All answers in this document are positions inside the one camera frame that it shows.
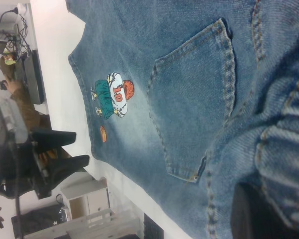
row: white cabinet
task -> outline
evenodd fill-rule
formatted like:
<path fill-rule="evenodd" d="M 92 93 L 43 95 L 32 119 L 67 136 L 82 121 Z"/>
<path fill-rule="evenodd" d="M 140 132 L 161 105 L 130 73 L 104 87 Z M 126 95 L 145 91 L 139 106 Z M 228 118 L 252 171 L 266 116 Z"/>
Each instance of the white cabinet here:
<path fill-rule="evenodd" d="M 109 208 L 106 179 L 89 180 L 61 189 L 71 219 L 91 215 Z"/>

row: embroidered patch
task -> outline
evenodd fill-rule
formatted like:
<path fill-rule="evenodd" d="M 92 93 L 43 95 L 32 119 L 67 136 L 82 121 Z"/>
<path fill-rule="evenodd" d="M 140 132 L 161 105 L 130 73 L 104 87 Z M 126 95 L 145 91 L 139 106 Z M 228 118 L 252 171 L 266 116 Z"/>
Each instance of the embroidered patch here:
<path fill-rule="evenodd" d="M 112 72 L 106 80 L 97 80 L 91 88 L 92 100 L 98 99 L 96 114 L 108 119 L 112 114 L 122 118 L 128 112 L 127 101 L 134 95 L 134 84 L 122 80 L 119 73 Z"/>
<path fill-rule="evenodd" d="M 100 135 L 101 135 L 102 142 L 105 143 L 106 142 L 106 131 L 103 126 L 100 127 Z"/>

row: red hair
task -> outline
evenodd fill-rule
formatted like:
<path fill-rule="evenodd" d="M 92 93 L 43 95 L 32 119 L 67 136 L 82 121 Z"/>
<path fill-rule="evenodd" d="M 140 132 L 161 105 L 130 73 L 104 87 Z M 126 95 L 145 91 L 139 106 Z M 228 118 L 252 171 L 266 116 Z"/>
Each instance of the red hair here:
<path fill-rule="evenodd" d="M 123 81 L 125 99 L 128 101 L 134 95 L 134 84 L 130 80 Z"/>

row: white table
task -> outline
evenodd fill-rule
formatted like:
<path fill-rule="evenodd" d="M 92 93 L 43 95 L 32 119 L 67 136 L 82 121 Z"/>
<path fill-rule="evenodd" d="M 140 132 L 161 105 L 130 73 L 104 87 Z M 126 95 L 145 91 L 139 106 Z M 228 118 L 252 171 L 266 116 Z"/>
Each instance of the white table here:
<path fill-rule="evenodd" d="M 92 156 L 82 94 L 68 62 L 85 23 L 68 12 L 65 0 L 31 0 L 31 8 L 52 127 L 77 133 L 76 142 L 66 147 L 72 156 Z M 141 187 L 109 164 L 92 158 L 86 170 L 96 179 L 105 177 L 121 190 L 162 227 L 165 238 L 190 238 Z"/>

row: blue denim fabric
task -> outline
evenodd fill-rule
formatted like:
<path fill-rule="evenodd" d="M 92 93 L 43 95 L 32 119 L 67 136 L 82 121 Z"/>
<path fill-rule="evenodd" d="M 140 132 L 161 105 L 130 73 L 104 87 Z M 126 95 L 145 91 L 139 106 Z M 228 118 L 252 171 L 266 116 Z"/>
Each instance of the blue denim fabric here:
<path fill-rule="evenodd" d="M 193 238 L 229 239 L 234 186 L 299 230 L 299 0 L 67 0 L 86 22 L 69 62 L 92 153 Z M 91 87 L 134 85 L 128 112 L 96 114 Z M 100 134 L 106 131 L 106 142 Z"/>

